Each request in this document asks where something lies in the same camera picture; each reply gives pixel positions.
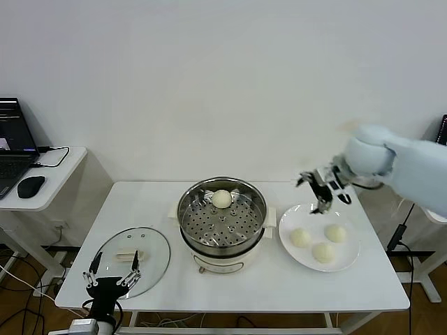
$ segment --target stainless steel pot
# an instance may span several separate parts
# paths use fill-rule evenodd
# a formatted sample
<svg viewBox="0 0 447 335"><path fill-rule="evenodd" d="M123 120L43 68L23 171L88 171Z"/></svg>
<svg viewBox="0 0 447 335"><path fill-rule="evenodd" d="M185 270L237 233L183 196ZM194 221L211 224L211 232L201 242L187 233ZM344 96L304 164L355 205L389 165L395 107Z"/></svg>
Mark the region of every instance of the stainless steel pot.
<svg viewBox="0 0 447 335"><path fill-rule="evenodd" d="M231 193L231 206L219 209L211 199L215 191ZM261 239L267 205L251 184L230 177L215 177L193 185L180 198L177 217L185 242L211 258L231 258L252 249Z"/></svg>

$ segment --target cable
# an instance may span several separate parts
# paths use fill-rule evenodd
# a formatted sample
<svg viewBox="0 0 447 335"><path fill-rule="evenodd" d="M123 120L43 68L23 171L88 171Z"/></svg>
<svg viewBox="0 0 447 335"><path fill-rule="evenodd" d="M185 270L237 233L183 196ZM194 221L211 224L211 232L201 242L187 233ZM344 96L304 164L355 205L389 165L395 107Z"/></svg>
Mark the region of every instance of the cable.
<svg viewBox="0 0 447 335"><path fill-rule="evenodd" d="M351 185L363 188L364 190L370 190L370 191L379 190L380 188L383 187L383 183L380 183L376 186L365 186L365 185L360 185L360 184L356 184L356 183L351 183Z"/></svg>
<svg viewBox="0 0 447 335"><path fill-rule="evenodd" d="M15 312L14 314L8 316L2 323L0 323L0 328L2 328L2 327L3 327L9 320L13 319L16 315L21 314L21 312L23 312L23 311L26 311L26 312L28 312L28 313L37 315L38 318L39 318L39 317L42 318L43 324L45 323L45 317L44 317L43 315L41 315L41 314L38 315L36 312L33 312L31 309L23 308L23 309L21 309L20 311L17 311L17 312Z"/></svg>
<svg viewBox="0 0 447 335"><path fill-rule="evenodd" d="M403 223L402 225L406 225L406 222L408 221L408 218L410 217L410 214L411 214L411 212L413 211L413 208L414 208L414 202L413 202L413 204L411 205L411 208L410 208L408 214L406 215L406 218L405 218L404 223Z"/></svg>
<svg viewBox="0 0 447 335"><path fill-rule="evenodd" d="M394 217L394 215L396 215L397 213L399 213L400 207L402 206L405 200L406 200L405 198L402 198L402 200L400 200L396 210L393 212L393 214L391 214L390 216L391 218Z"/></svg>
<svg viewBox="0 0 447 335"><path fill-rule="evenodd" d="M85 308L88 304L90 304L90 303L93 302L93 301L94 301L94 299L88 299L88 300L84 301L84 302L82 303L82 307Z"/></svg>
<svg viewBox="0 0 447 335"><path fill-rule="evenodd" d="M246 316L241 315L240 317L237 318L236 320L236 327L240 328L240 321L241 320L246 320L253 328L257 328L257 326Z"/></svg>
<svg viewBox="0 0 447 335"><path fill-rule="evenodd" d="M399 244L401 245L401 246L404 246L407 250L408 250L408 252L410 252L411 253L411 250L410 250L410 248L405 244L405 243L403 243L403 242L399 242ZM408 296L408 299L410 300L410 308L409 308L409 335L411 335L411 296L413 295L413 278L414 278L414 263L413 263L413 256L410 256L411 257L411 282L410 282L410 293L409 293L409 296Z"/></svg>
<svg viewBox="0 0 447 335"><path fill-rule="evenodd" d="M121 327L121 323L123 322L123 317L124 317L123 308L121 307L121 305L119 304L118 301L116 301L115 303L116 303L116 305L118 306L118 309L119 309L119 320L118 320L117 325L113 329L112 334L114 334L118 330L118 328Z"/></svg>
<svg viewBox="0 0 447 335"><path fill-rule="evenodd" d="M203 320L205 319L206 315L207 315L206 313L203 313L202 320L200 320L200 328L202 328L202 326L203 326Z"/></svg>
<svg viewBox="0 0 447 335"><path fill-rule="evenodd" d="M32 267L32 268L34 269L34 271L35 271L35 272L37 273L37 275L39 276L39 274L38 274L36 268L35 268L33 265L31 265L31 263L27 262L25 259L23 259L23 258L21 258L21 257L18 257L18 256L14 256L14 255L11 255L11 256L9 256L9 257L15 258L15 259L17 259L17 260L19 260L19 261L21 261L21 262L23 262L23 263L28 264L30 267ZM66 270L67 270L67 268L64 267L64 275L63 275L63 277L65 277ZM54 286L54 285L57 285L57 283L55 283L55 284L48 284L48 285L40 285L40 286L36 286L36 288L46 288L46 287ZM0 285L0 288L3 289L3 290L12 291L12 292L27 292L27 291L33 291L33 290L34 290L34 289L32 289L32 288L26 288L26 289L24 289L24 290L18 290L18 289L15 289L15 288L6 288L6 287L1 286L1 285Z"/></svg>
<svg viewBox="0 0 447 335"><path fill-rule="evenodd" d="M192 319L193 317L199 315L200 313L194 313L193 315L188 316L187 318L183 318L183 319L178 319L178 320L171 320L171 319L163 319L162 321L160 321L157 325L157 327L162 327L165 325L169 325L170 323L176 323L176 322L181 322L181 321L186 321L189 319Z"/></svg>
<svg viewBox="0 0 447 335"><path fill-rule="evenodd" d="M68 156L68 153L70 152L70 148L69 147L59 147L59 148L49 148L47 150L47 151L53 151L53 150L60 150L60 149L66 149L66 153L62 156L61 160L57 164L45 165L45 164L37 162L37 163L31 164L29 167L31 167L31 168L57 168L64 161L65 157Z"/></svg>
<svg viewBox="0 0 447 335"><path fill-rule="evenodd" d="M34 286L29 285L26 281L23 281L22 279L20 279L20 278L14 276L12 273L10 273L8 270L6 270L5 268L3 268L1 265L0 265L0 268L1 268L3 271L5 271L7 274L9 274L11 277L17 279L18 281L21 281L23 284L25 284L25 285L29 286L30 288L32 288L33 290L37 291L37 293L39 293L40 295L43 295L43 296L47 297L48 299L52 300L54 303L56 303L56 301L55 301L52 297L50 297L49 295L46 295L45 293L41 292L40 290L38 290L38 289L35 288ZM77 314L75 311L72 311L71 309L68 309L67 311L70 311L71 313L73 313L73 314L79 316L79 317L82 318L82 319L84 318L82 315Z"/></svg>
<svg viewBox="0 0 447 335"><path fill-rule="evenodd" d="M411 212L413 211L414 205L415 205L414 203L411 205L411 208L410 208L408 214L406 215L404 222L396 227L396 230L394 231L390 241L388 242L388 245L386 246L386 251L388 253L393 251L395 249L396 245L398 245L400 243L400 241L402 240L402 236L404 236L404 233L406 230L406 222L408 221L408 218L410 217Z"/></svg>
<svg viewBox="0 0 447 335"><path fill-rule="evenodd" d="M57 241L51 243L49 246L45 247L43 250L48 250L49 248L54 246L56 243L59 243L62 240L62 230L64 229L64 227L62 227L60 225L59 227L56 227L56 228L59 229L59 238L57 239Z"/></svg>

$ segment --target monitor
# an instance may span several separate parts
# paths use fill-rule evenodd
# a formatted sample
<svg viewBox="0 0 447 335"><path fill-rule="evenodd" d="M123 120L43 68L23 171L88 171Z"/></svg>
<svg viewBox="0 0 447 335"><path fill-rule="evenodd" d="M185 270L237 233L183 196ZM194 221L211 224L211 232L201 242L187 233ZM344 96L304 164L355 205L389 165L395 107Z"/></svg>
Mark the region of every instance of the monitor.
<svg viewBox="0 0 447 335"><path fill-rule="evenodd" d="M16 98L0 98L0 155L37 154L36 144Z"/></svg>

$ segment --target laptop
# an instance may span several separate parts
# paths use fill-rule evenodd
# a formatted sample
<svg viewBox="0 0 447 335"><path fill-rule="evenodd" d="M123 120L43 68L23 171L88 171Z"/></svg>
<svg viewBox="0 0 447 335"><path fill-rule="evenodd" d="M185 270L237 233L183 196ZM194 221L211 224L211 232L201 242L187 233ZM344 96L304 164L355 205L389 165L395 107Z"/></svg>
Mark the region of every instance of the laptop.
<svg viewBox="0 0 447 335"><path fill-rule="evenodd" d="M0 199L39 157L16 98L0 98Z"/></svg>

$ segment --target robotic arm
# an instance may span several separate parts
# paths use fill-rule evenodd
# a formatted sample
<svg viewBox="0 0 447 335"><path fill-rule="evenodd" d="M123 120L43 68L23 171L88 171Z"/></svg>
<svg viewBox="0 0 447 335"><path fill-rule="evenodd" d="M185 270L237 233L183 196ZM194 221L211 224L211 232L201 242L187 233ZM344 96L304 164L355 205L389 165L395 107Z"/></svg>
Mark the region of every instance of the robotic arm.
<svg viewBox="0 0 447 335"><path fill-rule="evenodd" d="M331 164L302 172L297 186L309 182L318 200L314 214L330 209L333 195L350 204L344 191L357 177L389 185L398 195L447 217L447 147L398 137L388 129L361 126L342 155Z"/></svg>

